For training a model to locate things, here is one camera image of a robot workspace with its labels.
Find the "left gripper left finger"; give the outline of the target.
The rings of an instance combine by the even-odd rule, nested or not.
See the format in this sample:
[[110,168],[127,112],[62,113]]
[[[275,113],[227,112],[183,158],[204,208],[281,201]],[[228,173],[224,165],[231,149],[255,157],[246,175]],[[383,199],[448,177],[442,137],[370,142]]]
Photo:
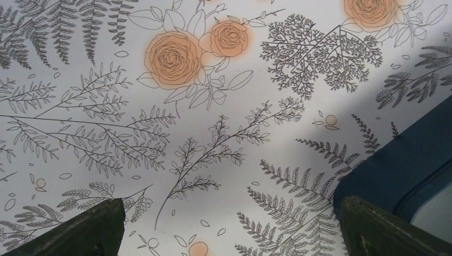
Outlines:
[[5,255],[117,255],[125,217],[123,200],[108,199]]

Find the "dark blue plastic tray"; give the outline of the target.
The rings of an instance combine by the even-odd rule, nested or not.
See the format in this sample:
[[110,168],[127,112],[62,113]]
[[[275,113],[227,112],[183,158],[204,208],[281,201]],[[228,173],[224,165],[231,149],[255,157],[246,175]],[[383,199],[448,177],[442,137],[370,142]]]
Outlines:
[[445,99],[352,172],[334,191],[360,197],[431,235],[451,242],[451,98]]

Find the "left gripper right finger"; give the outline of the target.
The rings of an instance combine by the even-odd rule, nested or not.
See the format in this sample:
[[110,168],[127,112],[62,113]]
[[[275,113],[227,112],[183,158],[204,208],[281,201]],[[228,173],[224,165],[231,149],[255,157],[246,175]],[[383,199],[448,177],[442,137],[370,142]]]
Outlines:
[[451,244],[359,197],[342,200],[348,255],[451,255]]

